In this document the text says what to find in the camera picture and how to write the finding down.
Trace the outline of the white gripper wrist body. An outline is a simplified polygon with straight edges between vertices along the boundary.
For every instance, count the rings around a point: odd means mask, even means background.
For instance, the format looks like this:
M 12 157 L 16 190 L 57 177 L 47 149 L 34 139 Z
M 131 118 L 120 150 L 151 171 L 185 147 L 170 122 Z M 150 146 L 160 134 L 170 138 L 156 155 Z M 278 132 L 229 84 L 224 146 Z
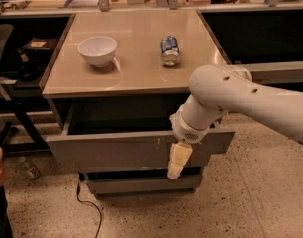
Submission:
M 200 104 L 190 95 L 169 120 L 179 141 L 197 144 L 208 134 L 209 127 L 224 115 L 224 110 Z

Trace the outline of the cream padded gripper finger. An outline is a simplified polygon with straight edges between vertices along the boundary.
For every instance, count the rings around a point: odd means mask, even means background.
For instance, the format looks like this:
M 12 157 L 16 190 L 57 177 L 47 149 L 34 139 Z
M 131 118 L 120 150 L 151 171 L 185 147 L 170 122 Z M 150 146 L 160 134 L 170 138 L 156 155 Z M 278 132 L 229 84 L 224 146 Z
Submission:
M 178 179 L 191 154 L 192 146 L 179 141 L 170 148 L 167 177 L 169 179 Z

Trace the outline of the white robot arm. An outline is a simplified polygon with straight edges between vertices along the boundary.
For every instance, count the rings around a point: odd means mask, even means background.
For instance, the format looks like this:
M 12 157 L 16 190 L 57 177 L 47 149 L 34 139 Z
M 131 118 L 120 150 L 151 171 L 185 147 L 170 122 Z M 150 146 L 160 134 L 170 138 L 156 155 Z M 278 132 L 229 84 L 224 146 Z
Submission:
M 189 81 L 190 95 L 170 116 L 178 140 L 170 149 L 167 176 L 178 179 L 192 154 L 192 146 L 228 112 L 244 114 L 303 145 L 303 92 L 254 83 L 236 65 L 203 65 Z

